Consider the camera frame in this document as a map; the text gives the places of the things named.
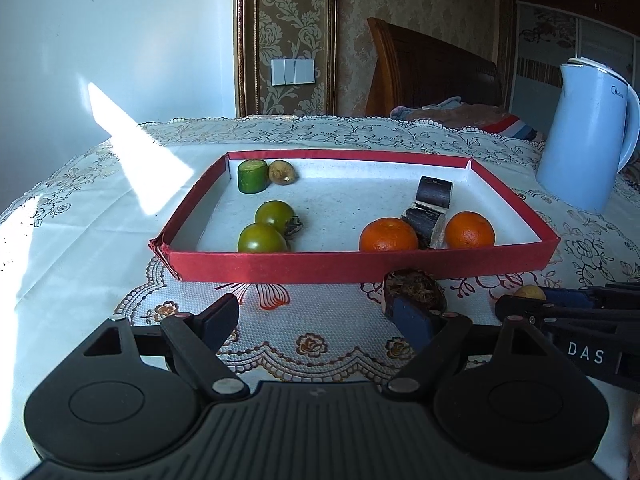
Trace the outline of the person's right hand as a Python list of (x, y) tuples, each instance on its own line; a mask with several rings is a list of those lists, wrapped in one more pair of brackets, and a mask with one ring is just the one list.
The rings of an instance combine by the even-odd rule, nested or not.
[(628, 480), (640, 480), (640, 404), (631, 417), (632, 434), (629, 440)]

